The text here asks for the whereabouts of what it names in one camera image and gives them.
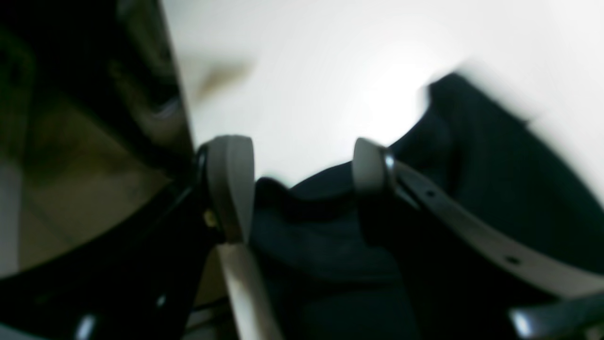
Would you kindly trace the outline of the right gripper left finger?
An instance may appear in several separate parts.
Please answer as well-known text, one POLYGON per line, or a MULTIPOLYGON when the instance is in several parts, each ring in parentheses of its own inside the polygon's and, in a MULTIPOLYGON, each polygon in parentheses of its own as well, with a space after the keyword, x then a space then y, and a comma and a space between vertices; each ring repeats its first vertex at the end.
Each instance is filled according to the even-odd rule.
POLYGON ((205 224, 218 235, 216 249, 239 338, 282 340, 249 246, 255 198, 251 138, 231 134, 203 144, 196 154, 196 183, 205 199, 205 224))

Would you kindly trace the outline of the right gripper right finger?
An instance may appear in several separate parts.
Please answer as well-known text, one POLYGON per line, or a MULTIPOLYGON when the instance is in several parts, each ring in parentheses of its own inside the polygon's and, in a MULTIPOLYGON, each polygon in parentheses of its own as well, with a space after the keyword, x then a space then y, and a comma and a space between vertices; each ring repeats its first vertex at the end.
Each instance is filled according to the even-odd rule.
POLYGON ((603 276, 503 234, 368 138, 354 144, 369 245, 406 282, 422 340, 601 340, 603 276))

